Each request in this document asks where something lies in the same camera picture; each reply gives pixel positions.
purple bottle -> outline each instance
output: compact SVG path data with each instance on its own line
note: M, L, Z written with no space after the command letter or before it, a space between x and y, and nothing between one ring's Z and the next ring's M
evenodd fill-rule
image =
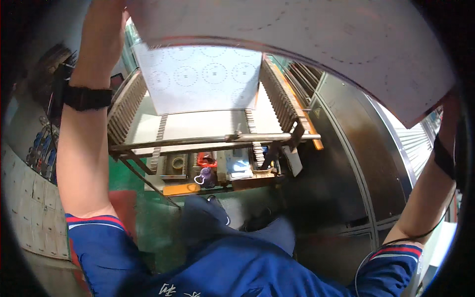
M216 175L213 170L209 167L204 167L197 177L195 177L195 183L202 185L204 188L214 188L216 186Z

leg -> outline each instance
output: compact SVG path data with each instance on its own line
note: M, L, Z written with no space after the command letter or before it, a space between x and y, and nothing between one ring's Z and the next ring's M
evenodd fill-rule
M290 221L284 217L278 217L267 227L254 232L245 233L249 237L273 243L292 256L295 248L295 232Z
M229 228L226 226L227 223L228 215L216 199L207 201L198 195L185 198L180 227L188 249L223 235L225 227Z

paper sheet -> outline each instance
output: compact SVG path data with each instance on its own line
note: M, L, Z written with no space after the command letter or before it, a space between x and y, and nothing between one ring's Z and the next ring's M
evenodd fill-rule
M157 114L254 108L262 53L240 48L133 47Z

black cable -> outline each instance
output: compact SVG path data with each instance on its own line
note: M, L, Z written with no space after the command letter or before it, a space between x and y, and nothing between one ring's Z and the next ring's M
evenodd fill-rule
M401 241L414 241L414 240L417 240L417 239L420 239L420 238L423 238L423 237L426 237L427 235L429 235L430 233L432 233L438 225L440 225L440 223L444 220L446 214L447 214L447 211L449 210L450 208L450 205L452 204L452 201L454 200L454 196L455 196L455 190L453 191L452 193L452 198L450 199L450 202L448 203L447 205L447 208L446 208L446 211L444 212L444 215L442 216L442 218L440 218L440 221L439 223L437 223L437 225L435 225L431 230L429 230L428 232L424 233L424 234L421 234L421 235L417 235L417 236L413 236L413 237L406 237L406 238L401 238L401 239L396 239L396 240L392 240L390 242L386 242L384 244L381 245L381 247L378 249L380 250L381 248L387 246L387 245L390 245L390 244L393 244L393 243L396 243L396 242L401 242Z
M363 261L361 261L360 265L358 266L358 269L356 269L356 273L355 273L355 279L354 279L354 284L355 284L355 293L356 293L356 296L357 297L360 297L360 294L358 293L358 284L357 284L357 279L358 279L358 272L360 271L361 267L363 266L363 264L365 263L366 259L371 256L372 254L374 253L377 253L378 251L380 251L382 248L390 245L390 244L393 244L393 243L396 243L396 242L401 242L401 241L415 241L417 239L420 239L420 238L423 238L423 237L426 237L427 235L429 235L430 233L432 233L438 225L440 225L440 223L443 221L443 219L445 218L446 214L447 214L447 211L449 210L450 208L450 205L452 204L452 201L454 200L454 197L455 197L455 192L456 192L456 189L452 192L452 198L450 198L450 202L448 203L447 205L447 208L446 208L446 211L444 212L444 215L440 218L440 221L437 223L437 225L435 225L431 230L429 230L428 232L424 233L424 234L421 234L421 235L417 235L417 236L413 236L413 237L406 237L406 238L401 238L401 239L396 239L396 240L392 240L390 242L387 242L387 243L384 243L382 244L378 249L376 249L376 251L374 252L371 252L369 253L366 257L364 257Z

locker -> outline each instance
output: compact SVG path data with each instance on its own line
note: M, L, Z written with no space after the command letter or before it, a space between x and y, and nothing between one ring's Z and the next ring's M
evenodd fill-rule
M59 194L56 197L56 211L58 213L61 213L64 216L64 208L63 208L63 204L61 203L61 199L59 197Z
M19 234L19 243L20 246L29 251L35 252L33 250L33 232L31 230L31 225L29 222L21 220L20 221L21 232Z
M5 155L1 159L2 177L3 172L9 172L13 168L13 162L15 161L15 153L8 145L2 146L2 150L5 151Z
M66 218L64 214L55 211L55 230L56 234L65 236L66 235Z
M31 168L27 167L26 165L23 168L24 168L24 174L23 174L23 180L21 183L21 195L31 198L32 193L33 193L33 183L35 181L36 173Z
M66 236L58 235L56 237L56 247L58 251L58 256L62 259L69 259L69 248L68 240Z
M2 189L5 191L5 198L10 208L9 211L12 214L18 214L21 200L21 184L27 166L21 160L19 162L15 161L14 164L15 166L13 166L6 178L2 180Z
M45 205L52 209L55 209L57 196L58 196L57 186L48 182L46 184L46 190L45 190Z
M33 183L33 193L32 197L39 203L43 204L45 201L45 187L46 187L46 180L42 178L40 175L35 174L35 181Z
M57 247L56 247L56 240L57 236L53 233L46 232L45 237L45 247L46 247L46 255L49 257L58 257Z
M26 195L20 195L20 207L18 215L21 219L26 220L28 224L31 222L31 203L33 199Z
M43 227L43 204L31 199L31 225Z
M33 252L46 255L46 232L41 227L31 227L33 231Z
M55 233L55 211L48 206L43 206L43 230L48 233Z

